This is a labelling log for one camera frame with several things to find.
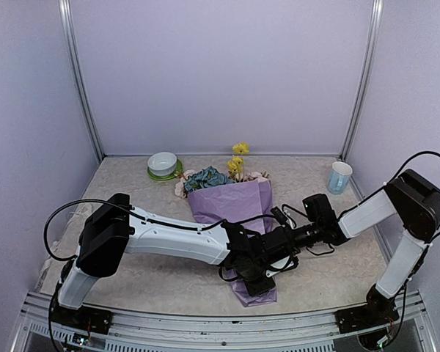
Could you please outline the purple wrapping paper sheet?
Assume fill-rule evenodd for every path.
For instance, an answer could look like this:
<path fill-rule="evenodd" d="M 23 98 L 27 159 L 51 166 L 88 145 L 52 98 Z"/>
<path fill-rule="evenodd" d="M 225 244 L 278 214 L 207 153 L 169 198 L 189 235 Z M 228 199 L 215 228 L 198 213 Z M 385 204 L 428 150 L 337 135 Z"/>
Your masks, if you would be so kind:
<path fill-rule="evenodd" d="M 226 219 L 237 222 L 254 216 L 269 214 L 273 203 L 270 181 L 248 181 L 203 188 L 188 195 L 194 219 L 209 224 Z M 272 230 L 271 219 L 257 219 L 243 225 L 248 230 L 265 234 Z M 244 307 L 272 304 L 277 301 L 276 288 L 267 293 L 251 296 L 243 280 L 230 282 L 230 287 Z"/>

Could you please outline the yellow fake flower stem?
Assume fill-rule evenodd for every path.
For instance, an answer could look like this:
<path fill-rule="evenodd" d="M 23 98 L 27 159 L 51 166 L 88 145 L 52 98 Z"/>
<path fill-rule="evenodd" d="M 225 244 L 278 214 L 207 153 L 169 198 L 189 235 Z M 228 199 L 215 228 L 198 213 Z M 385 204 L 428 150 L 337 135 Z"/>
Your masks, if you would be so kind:
<path fill-rule="evenodd" d="M 249 152 L 249 145 L 245 142 L 240 142 L 232 146 L 232 157 L 227 162 L 227 169 L 230 179 L 236 183 L 243 181 L 246 165 L 244 156 L 249 154 Z"/>

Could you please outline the blue fake flower bunch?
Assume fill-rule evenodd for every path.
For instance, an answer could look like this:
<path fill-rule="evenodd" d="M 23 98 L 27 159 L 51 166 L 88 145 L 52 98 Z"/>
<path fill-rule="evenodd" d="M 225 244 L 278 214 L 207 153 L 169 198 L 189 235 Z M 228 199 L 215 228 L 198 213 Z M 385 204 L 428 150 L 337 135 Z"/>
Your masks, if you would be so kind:
<path fill-rule="evenodd" d="M 209 166 L 207 169 L 188 176 L 183 187 L 185 194 L 190 194 L 201 189 L 225 186 L 234 182 L 226 174 L 220 173 L 216 168 Z"/>

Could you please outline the pink fake rose bunch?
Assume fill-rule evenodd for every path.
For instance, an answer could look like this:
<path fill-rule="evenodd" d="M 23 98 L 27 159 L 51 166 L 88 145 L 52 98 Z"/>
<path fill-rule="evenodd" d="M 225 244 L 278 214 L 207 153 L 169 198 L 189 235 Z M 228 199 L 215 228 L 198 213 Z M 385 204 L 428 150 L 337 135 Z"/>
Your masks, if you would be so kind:
<path fill-rule="evenodd" d="M 194 169 L 188 169 L 178 175 L 178 182 L 175 184 L 175 195 L 177 197 L 184 199 L 188 194 L 196 190 L 190 181 L 196 173 Z"/>

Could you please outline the clear printed cellophane wrap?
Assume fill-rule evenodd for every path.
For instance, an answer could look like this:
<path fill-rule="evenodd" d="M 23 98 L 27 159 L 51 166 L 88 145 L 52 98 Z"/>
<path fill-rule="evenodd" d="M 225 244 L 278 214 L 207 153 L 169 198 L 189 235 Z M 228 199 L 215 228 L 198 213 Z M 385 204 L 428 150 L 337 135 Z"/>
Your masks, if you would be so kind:
<path fill-rule="evenodd" d="M 54 256 L 66 258 L 76 253 L 78 237 L 84 228 L 84 222 L 96 208 L 98 206 L 95 204 L 81 204 L 68 212 L 62 211 L 52 220 L 48 231 L 48 245 Z M 66 262 L 55 260 L 48 255 L 40 269 L 34 291 L 51 295 Z"/>

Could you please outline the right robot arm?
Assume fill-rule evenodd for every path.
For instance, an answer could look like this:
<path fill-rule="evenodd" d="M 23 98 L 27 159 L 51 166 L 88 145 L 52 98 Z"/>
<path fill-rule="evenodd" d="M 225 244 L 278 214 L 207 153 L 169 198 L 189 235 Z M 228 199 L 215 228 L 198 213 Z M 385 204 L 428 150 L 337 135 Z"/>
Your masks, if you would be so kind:
<path fill-rule="evenodd" d="M 337 247 L 392 216 L 402 222 L 397 249 L 360 310 L 365 324 L 378 324 L 395 308 L 395 296 L 407 286 L 440 236 L 440 188 L 402 165 L 382 187 L 340 215 L 325 194 L 307 197 L 303 204 L 309 224 L 280 231 L 291 249 L 318 242 Z"/>

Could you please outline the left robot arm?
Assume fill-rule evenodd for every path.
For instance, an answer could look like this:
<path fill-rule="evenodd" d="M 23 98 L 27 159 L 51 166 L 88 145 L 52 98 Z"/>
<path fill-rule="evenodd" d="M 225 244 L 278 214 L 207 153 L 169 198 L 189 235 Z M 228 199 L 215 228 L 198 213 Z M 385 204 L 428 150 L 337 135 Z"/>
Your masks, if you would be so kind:
<path fill-rule="evenodd" d="M 162 254 L 198 260 L 236 273 L 250 296 L 273 290 L 267 261 L 251 241 L 258 233 L 226 220 L 198 224 L 160 217 L 131 205 L 127 194 L 97 201 L 99 208 L 84 223 L 76 253 L 66 263 L 57 284 L 59 314 L 72 326 L 88 318 L 83 305 L 93 285 L 114 275 L 124 254 Z"/>

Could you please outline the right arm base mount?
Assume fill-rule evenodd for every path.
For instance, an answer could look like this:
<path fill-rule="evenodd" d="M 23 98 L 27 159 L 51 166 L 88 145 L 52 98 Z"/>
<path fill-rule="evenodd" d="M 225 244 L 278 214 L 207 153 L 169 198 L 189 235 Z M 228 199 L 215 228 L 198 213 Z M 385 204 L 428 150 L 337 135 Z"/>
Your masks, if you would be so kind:
<path fill-rule="evenodd" d="M 335 313 L 341 334 L 388 324 L 391 320 L 398 320 L 399 317 L 399 313 L 395 308 L 390 308 L 385 312 L 375 312 L 367 306 L 340 309 Z"/>

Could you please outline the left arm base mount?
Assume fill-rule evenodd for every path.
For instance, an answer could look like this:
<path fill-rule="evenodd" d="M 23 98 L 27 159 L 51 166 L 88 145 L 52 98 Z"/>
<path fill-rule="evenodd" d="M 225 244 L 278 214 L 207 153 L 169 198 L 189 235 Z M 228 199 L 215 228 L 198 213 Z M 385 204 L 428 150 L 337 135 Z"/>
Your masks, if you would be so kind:
<path fill-rule="evenodd" d="M 77 310 L 64 307 L 51 309 L 51 322 L 89 333 L 107 335 L 112 318 L 113 313 L 108 310 L 86 306 Z"/>

